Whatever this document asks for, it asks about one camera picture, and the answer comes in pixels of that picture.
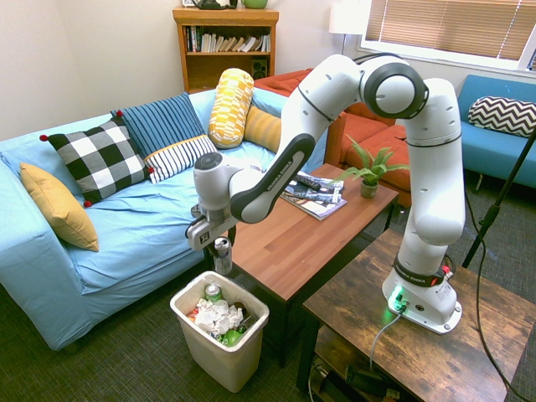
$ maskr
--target blue sofa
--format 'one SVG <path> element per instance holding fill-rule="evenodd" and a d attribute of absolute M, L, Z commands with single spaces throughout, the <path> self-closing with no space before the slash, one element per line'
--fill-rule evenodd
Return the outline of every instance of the blue sofa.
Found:
<path fill-rule="evenodd" d="M 211 90 L 190 96 L 205 130 L 214 95 Z M 275 116 L 286 100 L 254 91 L 253 104 Z M 203 260 L 203 253 L 193 252 L 184 237 L 193 220 L 190 208 L 197 203 L 191 168 L 158 184 L 135 184 L 88 208 L 99 238 L 97 253 L 59 240 L 28 195 L 19 177 L 20 162 L 52 173 L 83 203 L 66 166 L 39 136 L 87 130 L 110 118 L 98 116 L 0 142 L 0 282 L 53 350 Z M 325 132 L 302 170 L 322 165 L 326 139 Z M 252 142 L 224 152 L 253 157 L 264 168 L 274 156 Z"/>
<path fill-rule="evenodd" d="M 536 102 L 536 85 L 468 75 L 458 96 L 461 115 L 463 167 L 495 178 L 507 179 L 527 139 L 487 130 L 468 122 L 471 105 L 483 96 L 501 96 Z M 536 188 L 536 149 L 527 155 L 514 182 Z"/>

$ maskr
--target vase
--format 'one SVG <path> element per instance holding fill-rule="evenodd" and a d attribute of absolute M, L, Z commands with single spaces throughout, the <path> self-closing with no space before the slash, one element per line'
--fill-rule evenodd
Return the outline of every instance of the vase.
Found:
<path fill-rule="evenodd" d="M 264 8 L 268 0 L 242 0 L 246 8 Z"/>
<path fill-rule="evenodd" d="M 376 183 L 373 186 L 361 182 L 361 197 L 363 198 L 373 198 L 376 195 L 376 190 L 378 189 L 378 184 Z"/>

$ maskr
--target rustic wooden table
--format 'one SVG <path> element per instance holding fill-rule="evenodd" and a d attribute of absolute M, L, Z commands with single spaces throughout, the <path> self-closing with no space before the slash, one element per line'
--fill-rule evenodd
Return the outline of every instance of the rustic wooden table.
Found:
<path fill-rule="evenodd" d="M 342 172 L 338 167 L 324 164 L 312 174 L 335 178 Z M 280 198 L 265 220 L 258 224 L 236 225 L 234 265 L 284 306 L 282 325 L 278 328 L 281 336 L 276 342 L 281 366 L 285 365 L 288 312 L 296 295 L 382 211 L 390 207 L 392 213 L 398 193 L 379 186 L 374 198 L 363 198 L 360 183 L 361 179 L 345 181 L 343 197 L 348 203 L 323 221 Z"/>
<path fill-rule="evenodd" d="M 340 376 L 348 364 L 365 361 L 376 334 L 396 316 L 381 291 L 402 235 L 389 229 L 305 301 L 308 312 L 296 385 L 307 390 L 316 353 Z M 437 335 L 400 319 L 374 350 L 375 367 L 418 400 L 503 401 L 505 386 L 484 352 L 477 331 L 477 276 L 458 267 L 451 279 L 463 307 L 460 323 Z M 492 356 L 512 381 L 536 320 L 536 306 L 481 279 L 480 312 Z M 366 400 L 381 398 L 363 394 Z"/>

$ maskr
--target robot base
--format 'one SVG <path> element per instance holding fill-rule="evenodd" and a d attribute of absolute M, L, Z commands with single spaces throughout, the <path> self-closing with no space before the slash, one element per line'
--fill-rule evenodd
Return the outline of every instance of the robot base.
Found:
<path fill-rule="evenodd" d="M 461 304 L 447 281 L 433 287 L 420 287 L 392 270 L 382 290 L 391 312 L 398 314 L 402 303 L 407 301 L 403 317 L 440 335 L 452 331 L 461 319 Z M 402 301 L 396 300 L 399 293 Z"/>

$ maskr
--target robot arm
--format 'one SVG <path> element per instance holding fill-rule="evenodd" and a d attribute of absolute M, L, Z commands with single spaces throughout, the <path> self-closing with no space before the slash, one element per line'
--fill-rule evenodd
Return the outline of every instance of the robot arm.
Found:
<path fill-rule="evenodd" d="M 220 153 L 201 157 L 193 175 L 202 215 L 188 228 L 188 242 L 201 250 L 238 221 L 263 220 L 329 124 L 360 101 L 379 116 L 404 121 L 410 154 L 413 206 L 383 284 L 389 309 L 397 312 L 402 301 L 411 321 L 449 332 L 460 320 L 461 306 L 443 259 L 465 223 L 456 94 L 448 81 L 423 81 L 397 56 L 355 64 L 334 55 L 320 63 L 285 104 L 279 151 L 264 173 Z"/>
<path fill-rule="evenodd" d="M 238 221 L 253 224 L 268 216 L 322 133 L 350 105 L 365 101 L 381 116 L 408 118 L 422 109 L 426 96 L 420 77 L 396 56 L 361 65 L 342 55 L 328 57 L 285 104 L 279 150 L 264 173 L 218 152 L 195 163 L 193 177 L 202 216 L 187 230 L 190 246 L 201 250 Z"/>

